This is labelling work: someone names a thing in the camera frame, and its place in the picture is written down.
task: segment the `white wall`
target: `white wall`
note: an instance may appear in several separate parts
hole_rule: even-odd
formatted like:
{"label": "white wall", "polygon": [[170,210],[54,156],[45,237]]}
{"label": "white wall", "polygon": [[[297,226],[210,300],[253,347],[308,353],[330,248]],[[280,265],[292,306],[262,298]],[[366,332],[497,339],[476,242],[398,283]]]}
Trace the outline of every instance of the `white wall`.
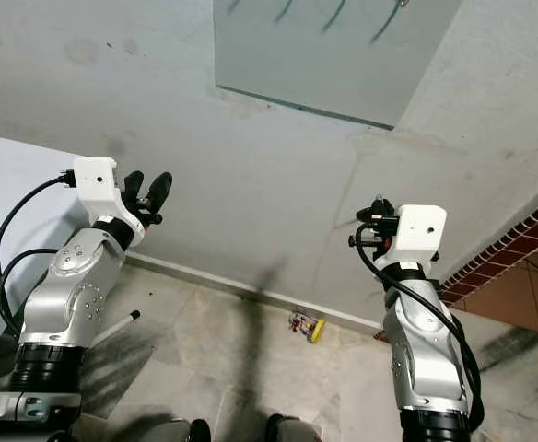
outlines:
{"label": "white wall", "polygon": [[168,169],[143,253],[250,284],[282,266],[272,290],[373,320],[345,222],[376,193],[449,211],[437,275],[538,197],[538,2],[465,1],[392,133],[215,89],[211,17],[211,0],[0,2],[0,136]]}

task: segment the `robotic arm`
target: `robotic arm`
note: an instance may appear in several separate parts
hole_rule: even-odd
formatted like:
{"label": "robotic arm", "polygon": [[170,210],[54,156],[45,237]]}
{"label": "robotic arm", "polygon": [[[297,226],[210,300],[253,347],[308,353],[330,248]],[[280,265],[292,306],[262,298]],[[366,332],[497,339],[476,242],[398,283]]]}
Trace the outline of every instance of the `robotic arm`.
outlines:
{"label": "robotic arm", "polygon": [[26,302],[15,368],[0,392],[0,441],[66,441],[80,414],[80,368],[99,330],[100,315],[118,279],[125,251],[150,224],[160,224],[171,176],[155,179],[138,199],[142,172],[120,192],[111,158],[78,158],[74,179],[91,228],[74,235],[54,256],[44,281]]}
{"label": "robotic arm", "polygon": [[[361,260],[381,280],[385,295],[384,330],[392,346],[392,373],[403,440],[469,441],[482,423],[480,376],[474,355],[457,318],[439,301],[427,280],[446,218],[435,205],[403,205],[394,210],[378,197],[357,212],[362,225],[349,238]],[[371,240],[362,232],[370,229]],[[372,262],[365,247],[375,247]],[[465,373],[472,392],[468,415],[462,365],[451,343],[460,344]]]}

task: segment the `small toy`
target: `small toy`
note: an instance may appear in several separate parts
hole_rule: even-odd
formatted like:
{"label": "small toy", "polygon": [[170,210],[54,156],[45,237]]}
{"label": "small toy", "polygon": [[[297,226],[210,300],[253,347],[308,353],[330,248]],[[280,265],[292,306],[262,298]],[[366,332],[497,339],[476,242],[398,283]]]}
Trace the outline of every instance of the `small toy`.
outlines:
{"label": "small toy", "polygon": [[293,332],[300,330],[310,343],[316,343],[321,337],[326,320],[316,320],[298,311],[289,317],[289,328]]}

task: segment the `cable connector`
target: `cable connector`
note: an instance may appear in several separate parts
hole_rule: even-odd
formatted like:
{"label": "cable connector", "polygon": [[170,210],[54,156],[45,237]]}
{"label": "cable connector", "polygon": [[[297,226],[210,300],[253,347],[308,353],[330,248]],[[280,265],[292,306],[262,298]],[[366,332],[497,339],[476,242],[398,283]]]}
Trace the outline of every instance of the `cable connector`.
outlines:
{"label": "cable connector", "polygon": [[76,180],[75,180],[75,171],[72,169],[67,169],[62,172],[60,172],[60,179],[64,184],[68,184],[68,187],[76,187]]}

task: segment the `baseboard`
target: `baseboard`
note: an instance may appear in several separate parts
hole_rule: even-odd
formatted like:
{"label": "baseboard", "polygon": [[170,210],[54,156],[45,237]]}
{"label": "baseboard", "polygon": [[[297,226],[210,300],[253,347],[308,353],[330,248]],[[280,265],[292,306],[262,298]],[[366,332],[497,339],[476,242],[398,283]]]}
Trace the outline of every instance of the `baseboard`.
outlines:
{"label": "baseboard", "polygon": [[271,306],[284,308],[290,311],[300,311],[314,318],[325,318],[333,324],[341,325],[365,334],[375,334],[381,330],[381,324],[365,320],[358,316],[349,315],[342,311],[333,310],[312,304],[310,302],[287,297],[270,291],[259,291],[252,285],[246,285],[238,281],[223,278],[215,274],[202,272],[191,267],[151,258],[141,253],[128,252],[126,261],[137,267],[142,267],[153,272],[167,274],[173,278],[203,285],[215,290],[222,290],[233,295],[243,297],[252,301],[262,302]]}

